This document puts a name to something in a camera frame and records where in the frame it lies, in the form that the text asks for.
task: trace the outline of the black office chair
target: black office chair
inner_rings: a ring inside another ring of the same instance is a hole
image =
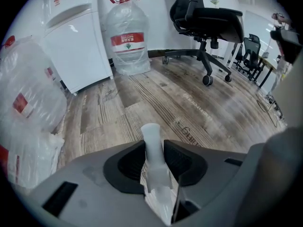
[[[244,38],[244,45],[245,45],[245,54],[243,56],[243,63],[244,67],[248,68],[247,70],[244,69],[241,64],[238,64],[238,71],[248,74],[250,80],[252,80],[254,74],[260,70],[258,66],[258,56],[261,48],[260,39],[256,35],[250,34],[249,38]]]
[[[213,70],[209,62],[217,65],[228,75],[225,80],[230,82],[231,71],[223,66],[210,54],[205,52],[206,40],[211,39],[211,48],[218,49],[217,39],[229,42],[242,43],[242,25],[237,18],[242,16],[242,12],[232,9],[205,8],[203,0],[176,0],[170,9],[170,18],[179,34],[193,36],[194,40],[201,43],[198,50],[178,50],[165,53],[163,64],[168,64],[168,56],[190,55],[196,56],[198,61],[202,61],[206,68],[207,75],[203,77],[204,85],[211,85]]]
[[[233,47],[233,50],[232,50],[232,55],[235,53],[235,50],[236,50],[237,45],[238,45],[238,44],[235,43],[235,45],[234,45],[234,47]],[[238,50],[237,55],[236,55],[236,58],[235,58],[237,61],[234,61],[234,62],[233,62],[233,63],[236,64],[237,69],[238,69],[239,65],[241,64],[241,61],[243,61],[242,50],[243,50],[243,45],[240,44],[239,50]]]

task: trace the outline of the laminate flooring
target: laminate flooring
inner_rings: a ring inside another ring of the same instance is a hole
[[[162,65],[153,58],[151,71],[105,79],[71,96],[58,127],[65,144],[58,169],[74,158],[131,141],[142,140],[140,128],[150,122],[161,126],[161,139],[179,140],[201,147],[248,152],[284,129],[277,127],[256,102],[258,87],[232,69],[232,82],[213,65],[214,82],[202,83],[202,63],[192,57],[172,58]],[[146,165],[141,182],[145,182]],[[178,184],[173,179],[172,198]],[[154,195],[147,203],[158,214]]]

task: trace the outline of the chair wheel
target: chair wheel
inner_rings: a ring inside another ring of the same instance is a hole
[[[167,57],[167,56],[164,56],[163,58],[162,58],[162,64],[163,65],[167,65],[169,63],[169,58]]]
[[[230,75],[227,75],[225,77],[225,81],[227,81],[227,82],[231,82],[232,81],[232,78],[230,77]]]
[[[213,77],[208,76],[208,75],[204,76],[203,80],[202,80],[203,84],[206,85],[206,86],[212,85],[213,81],[214,81]]]

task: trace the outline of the plastic wrap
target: plastic wrap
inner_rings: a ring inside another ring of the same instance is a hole
[[[151,69],[147,54],[148,19],[134,1],[116,5],[107,15],[113,62],[122,75]]]
[[[52,61],[35,40],[16,41],[6,50],[0,64],[0,145],[8,151],[9,180],[33,188],[56,170],[64,140],[51,132],[67,101],[53,82]]]

